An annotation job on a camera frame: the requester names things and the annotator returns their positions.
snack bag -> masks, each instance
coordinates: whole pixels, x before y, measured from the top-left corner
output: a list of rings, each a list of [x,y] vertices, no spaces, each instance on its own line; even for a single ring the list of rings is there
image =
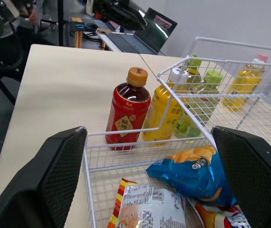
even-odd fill
[[[238,206],[230,208],[209,207],[190,200],[205,228],[251,228]]]
[[[211,146],[179,151],[152,164],[146,171],[185,197],[217,206],[230,207],[237,203],[219,154]]]
[[[178,193],[122,179],[107,228],[186,228],[185,203]]]

plastic bottle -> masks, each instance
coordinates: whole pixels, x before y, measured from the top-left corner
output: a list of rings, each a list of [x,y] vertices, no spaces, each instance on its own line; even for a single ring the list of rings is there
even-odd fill
[[[223,76],[219,72],[209,70],[203,78],[204,83],[192,86],[190,91],[192,94],[219,94],[217,86],[221,83],[222,79]],[[192,98],[188,101],[186,107],[190,109],[201,124],[205,124],[210,119],[219,101],[219,98]],[[200,133],[197,125],[183,111],[174,130],[174,135],[177,138],[193,138],[198,137]]]
[[[168,86],[173,89],[175,82],[179,83],[176,91],[180,93],[186,93],[184,84],[187,81],[188,75],[177,75],[176,73],[171,72],[168,80]],[[147,116],[144,121],[143,128],[155,128],[158,127],[162,119],[163,113],[165,112],[166,106],[169,102],[170,93],[167,89],[161,85],[159,86],[154,93],[154,97],[149,106]],[[177,123],[177,120],[180,118],[182,113],[181,106],[177,101],[172,98],[170,106],[167,110],[165,119],[161,125],[161,128],[156,131],[143,132],[142,137],[144,141],[158,141],[170,139],[174,132],[174,127]]]
[[[141,129],[151,102],[146,85],[147,71],[139,67],[130,68],[127,82],[118,85],[113,91],[112,105],[106,131]],[[133,143],[138,133],[106,135],[107,143]],[[129,150],[131,146],[116,147],[115,150]]]
[[[186,84],[184,85],[184,88],[186,91],[189,91],[190,86],[197,85],[201,82],[201,76],[199,73],[199,67],[201,65],[201,60],[194,60],[191,59],[188,61],[187,66],[184,70],[184,75],[188,75]],[[173,73],[179,74],[181,67],[173,68]]]
[[[266,63],[267,59],[266,55],[259,54],[257,58],[252,60],[253,64],[246,64],[245,69],[238,72],[227,94],[251,94],[261,82],[262,75],[265,72],[263,65],[256,65],[255,63]],[[237,112],[244,106],[246,101],[246,98],[224,98],[222,104],[230,111]]]

blue chip bag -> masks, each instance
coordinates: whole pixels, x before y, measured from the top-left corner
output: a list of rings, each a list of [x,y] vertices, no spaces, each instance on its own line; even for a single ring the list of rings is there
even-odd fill
[[[179,151],[152,164],[146,171],[183,196],[218,206],[237,204],[226,181],[219,154],[211,146]]]

computer mouse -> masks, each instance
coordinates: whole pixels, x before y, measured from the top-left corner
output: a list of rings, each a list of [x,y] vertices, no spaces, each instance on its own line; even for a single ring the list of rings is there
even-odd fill
[[[95,23],[88,23],[86,24],[86,27],[90,28],[90,29],[97,29],[97,25]]]

pink bottle cap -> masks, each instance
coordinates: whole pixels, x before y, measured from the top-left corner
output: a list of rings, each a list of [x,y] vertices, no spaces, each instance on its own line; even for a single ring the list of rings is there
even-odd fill
[[[264,54],[259,54],[258,56],[257,56],[257,58],[258,59],[260,59],[260,60],[262,60],[263,62],[267,62],[267,60],[268,60],[268,56],[266,56],[266,55],[264,55]]]

